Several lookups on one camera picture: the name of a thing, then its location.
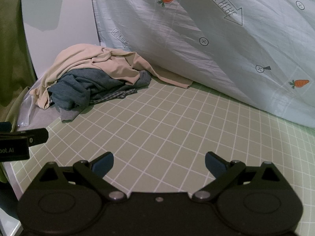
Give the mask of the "beige shirt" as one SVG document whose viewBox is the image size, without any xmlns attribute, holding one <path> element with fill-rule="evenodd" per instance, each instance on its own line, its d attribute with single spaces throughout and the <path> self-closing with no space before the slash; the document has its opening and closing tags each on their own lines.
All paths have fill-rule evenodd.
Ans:
<svg viewBox="0 0 315 236">
<path fill-rule="evenodd" d="M 49 107 L 48 88 L 54 85 L 65 73 L 74 69 L 99 69 L 110 78 L 123 80 L 134 85 L 140 78 L 140 71 L 146 70 L 159 80 L 187 89 L 193 81 L 163 69 L 152 66 L 136 52 L 97 46 L 76 44 L 61 51 L 51 67 L 42 76 L 38 87 L 30 91 L 34 103 L 42 108 Z"/>
</svg>

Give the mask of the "clear plastic storage bag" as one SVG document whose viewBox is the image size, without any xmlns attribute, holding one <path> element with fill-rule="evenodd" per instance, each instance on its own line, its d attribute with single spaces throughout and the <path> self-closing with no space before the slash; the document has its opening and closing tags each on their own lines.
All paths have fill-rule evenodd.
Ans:
<svg viewBox="0 0 315 236">
<path fill-rule="evenodd" d="M 27 94 L 22 101 L 17 120 L 18 128 L 26 128 L 34 123 L 36 104 L 32 95 Z"/>
</svg>

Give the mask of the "blue denim garment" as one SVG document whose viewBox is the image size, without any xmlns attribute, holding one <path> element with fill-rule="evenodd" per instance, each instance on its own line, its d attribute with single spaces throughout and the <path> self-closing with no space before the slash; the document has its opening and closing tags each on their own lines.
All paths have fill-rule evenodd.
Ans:
<svg viewBox="0 0 315 236">
<path fill-rule="evenodd" d="M 60 112 L 61 121 L 71 122 L 90 106 L 89 101 L 98 94 L 147 87 L 151 75 L 145 70 L 140 71 L 139 75 L 134 85 L 128 85 L 126 81 L 113 79 L 99 69 L 75 69 L 47 89 L 49 101 Z"/>
</svg>

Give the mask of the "plaid checked garment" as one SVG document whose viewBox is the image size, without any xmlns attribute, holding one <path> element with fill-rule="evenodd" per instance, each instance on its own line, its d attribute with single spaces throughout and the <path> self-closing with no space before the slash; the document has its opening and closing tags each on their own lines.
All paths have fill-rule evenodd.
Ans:
<svg viewBox="0 0 315 236">
<path fill-rule="evenodd" d="M 94 96 L 90 101 L 89 105 L 95 105 L 102 102 L 107 102 L 113 99 L 124 99 L 126 96 L 137 93 L 137 89 L 132 88 L 125 91 L 116 91 L 110 94 L 98 94 Z"/>
</svg>

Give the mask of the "light blue carrot-print quilt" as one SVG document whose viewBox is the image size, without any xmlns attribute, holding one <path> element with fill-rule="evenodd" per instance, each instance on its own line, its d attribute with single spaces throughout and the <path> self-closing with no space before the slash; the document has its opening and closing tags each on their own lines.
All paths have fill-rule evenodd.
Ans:
<svg viewBox="0 0 315 236">
<path fill-rule="evenodd" d="M 101 44 L 314 127 L 314 0 L 92 0 Z"/>
</svg>

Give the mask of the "white headboard panel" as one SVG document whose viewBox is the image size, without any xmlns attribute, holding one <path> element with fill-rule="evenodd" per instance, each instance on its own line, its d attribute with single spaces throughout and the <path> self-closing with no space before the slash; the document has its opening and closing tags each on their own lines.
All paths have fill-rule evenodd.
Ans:
<svg viewBox="0 0 315 236">
<path fill-rule="evenodd" d="M 26 41 L 40 78 L 64 49 L 99 45 L 92 0 L 21 0 Z"/>
</svg>

